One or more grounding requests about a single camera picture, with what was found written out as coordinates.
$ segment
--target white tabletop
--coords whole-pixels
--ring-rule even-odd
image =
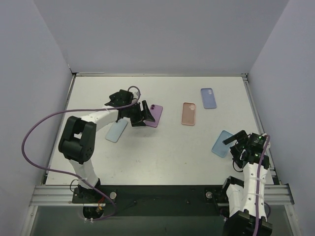
[[[163,106],[157,128],[131,127],[117,143],[105,139],[110,125],[96,134],[92,156],[102,184],[113,185],[203,185],[223,184],[229,176],[240,179],[232,168],[232,155],[221,158],[211,148],[222,130],[258,133],[241,77],[77,77],[68,109],[101,108],[108,96],[136,85],[141,100]],[[216,109],[204,109],[200,89],[212,88]],[[195,126],[181,124],[183,103],[196,105]],[[69,116],[66,114],[62,130]],[[51,168],[73,172],[69,161],[54,148]],[[70,184],[73,177],[50,172],[46,184]],[[273,184],[270,173],[267,184]]]

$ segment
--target purple phone case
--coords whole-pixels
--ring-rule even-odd
[[[217,108],[215,95],[213,94],[212,88],[202,88],[201,97],[204,109]]]
[[[153,118],[156,120],[155,122],[145,120],[145,124],[150,127],[156,128],[158,126],[159,119],[162,115],[163,107],[159,105],[151,105],[150,112]]]

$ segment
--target cable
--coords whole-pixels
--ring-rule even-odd
[[[113,216],[116,211],[117,211],[117,206],[115,205],[115,203],[113,202],[113,200],[111,198],[109,198],[106,194],[104,194],[103,192],[101,192],[100,190],[98,190],[97,188],[95,188],[94,186],[92,186],[91,184],[89,184],[85,179],[83,179],[81,176],[77,175],[77,174],[74,174],[74,173],[71,173],[71,172],[68,172],[68,171],[60,171],[60,170],[55,170],[55,169],[50,169],[48,167],[43,167],[43,166],[40,166],[40,165],[37,165],[36,163],[32,162],[28,156],[26,155],[25,153],[25,143],[26,143],[26,140],[28,139],[28,137],[30,136],[30,134],[36,129],[36,127],[38,127],[41,123],[43,123],[45,120],[53,117],[53,116],[56,116],[56,115],[60,115],[60,114],[64,114],[64,113],[69,113],[69,112],[100,112],[100,111],[110,111],[110,110],[118,110],[118,109],[123,109],[123,108],[127,108],[127,107],[131,107],[133,106],[134,104],[136,104],[139,99],[140,99],[140,96],[141,96],[141,92],[140,92],[140,89],[136,86],[130,86],[128,88],[128,91],[131,89],[131,88],[136,88],[138,90],[138,98],[132,102],[131,104],[129,105],[125,105],[125,106],[121,106],[121,107],[113,107],[113,108],[100,108],[100,109],[72,109],[72,110],[64,110],[64,111],[59,111],[59,112],[54,112],[46,117],[44,117],[43,119],[41,119],[39,122],[37,122],[25,135],[23,141],[22,141],[22,144],[21,144],[21,151],[22,151],[22,155],[24,157],[24,159],[30,163],[32,166],[35,166],[39,169],[42,169],[42,170],[45,170],[45,171],[52,171],[52,172],[57,172],[57,173],[61,173],[61,174],[66,174],[66,175],[71,175],[71,176],[74,176],[78,179],[80,179],[83,183],[85,183],[88,187],[90,187],[91,189],[95,190],[97,193],[99,193],[101,196],[103,196],[105,199],[107,199],[114,207],[114,212],[107,215],[107,216],[103,216],[101,218],[98,218],[98,219],[95,219],[95,220],[104,220],[110,216]]]
[[[72,193],[74,193],[73,191],[72,191],[72,189],[71,189],[71,186],[72,186],[72,184],[73,184],[73,182],[75,182],[75,181],[78,181],[78,179],[74,179],[73,181],[71,181],[71,183],[70,183],[70,191],[72,192]]]
[[[265,147],[264,149],[262,150],[262,153],[260,155],[260,159],[259,159],[259,164],[258,164],[258,170],[257,170],[257,178],[260,178],[260,167],[261,167],[261,164],[262,164],[262,160],[264,159],[264,155],[265,155],[265,152],[267,150],[267,147],[268,147],[268,144],[269,144],[269,141],[270,141],[270,135],[266,134],[266,143],[265,143]],[[259,180],[257,180],[257,184],[256,184],[256,221],[255,221],[255,229],[254,229],[254,233],[253,233],[253,236],[257,236],[257,233],[258,233],[258,227],[259,227],[259,186],[260,186],[260,182]]]
[[[234,166],[234,164],[235,164],[235,161],[233,160],[233,169],[236,171],[236,172],[238,172],[238,173],[241,173],[241,172],[243,172],[243,170],[240,170],[240,171],[237,171],[236,169],[235,169],[235,166]]]
[[[269,216],[271,215],[271,207],[268,203],[265,202],[265,205],[268,207],[269,211],[268,211],[268,214],[267,214],[267,219],[269,218]]]

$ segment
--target blue phone case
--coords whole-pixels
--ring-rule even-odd
[[[217,108],[217,103],[212,88],[202,88],[201,97],[204,109]]]
[[[118,122],[114,122],[112,127],[108,130],[105,139],[116,143],[126,128],[128,121],[125,119],[120,119]]]
[[[220,134],[220,136],[218,137],[216,143],[214,144],[213,148],[212,148],[212,152],[216,155],[218,155],[219,157],[225,157],[230,149],[230,146],[232,145],[232,143],[229,143],[227,145],[225,145],[223,143],[223,141],[225,139],[228,139],[229,137],[233,136],[233,134],[223,130]]]

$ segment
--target phone case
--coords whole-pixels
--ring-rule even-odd
[[[128,121],[125,119],[120,119],[118,122],[114,122],[112,127],[108,130],[105,139],[116,143],[120,138],[121,134],[123,133],[124,129],[126,128]]]
[[[220,134],[220,136],[218,137],[216,143],[214,144],[213,148],[212,148],[212,152],[216,155],[218,155],[219,157],[225,157],[230,149],[230,146],[232,145],[232,143],[229,143],[227,145],[225,145],[223,143],[223,141],[225,139],[228,139],[230,137],[232,137],[233,134],[223,130]]]
[[[195,125],[196,105],[193,103],[185,102],[183,104],[183,125]]]
[[[205,109],[217,108],[217,103],[216,103],[215,95],[213,93],[212,88],[202,88],[201,97],[202,97],[203,107]]]
[[[158,126],[158,122],[159,122],[159,119],[162,115],[162,111],[163,111],[163,107],[162,106],[159,106],[159,105],[151,105],[150,107],[150,113],[151,115],[153,116],[153,118],[156,120],[155,122],[151,122],[151,121],[144,121],[144,123],[147,125],[147,126],[150,126],[150,127],[154,127],[156,128]]]

